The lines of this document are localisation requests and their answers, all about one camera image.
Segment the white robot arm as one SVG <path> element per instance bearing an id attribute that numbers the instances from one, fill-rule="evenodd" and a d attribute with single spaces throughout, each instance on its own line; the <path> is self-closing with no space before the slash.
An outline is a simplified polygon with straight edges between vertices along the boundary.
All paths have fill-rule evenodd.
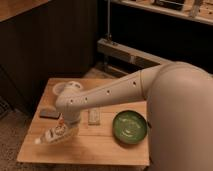
<path id="1" fill-rule="evenodd" d="M 83 109 L 145 101 L 151 125 L 146 171 L 213 171 L 213 75 L 184 62 L 139 70 L 100 87 L 72 93 L 56 109 L 72 124 Z"/>

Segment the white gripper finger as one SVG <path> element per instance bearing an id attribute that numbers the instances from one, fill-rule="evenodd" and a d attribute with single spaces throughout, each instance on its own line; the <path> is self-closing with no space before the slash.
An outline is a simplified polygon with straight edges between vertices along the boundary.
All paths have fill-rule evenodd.
<path id="1" fill-rule="evenodd" d="M 72 128 L 70 128 L 67 132 L 67 135 L 69 137 L 75 137 L 78 135 L 78 132 L 79 132 L 79 127 L 78 126 L 74 126 Z"/>

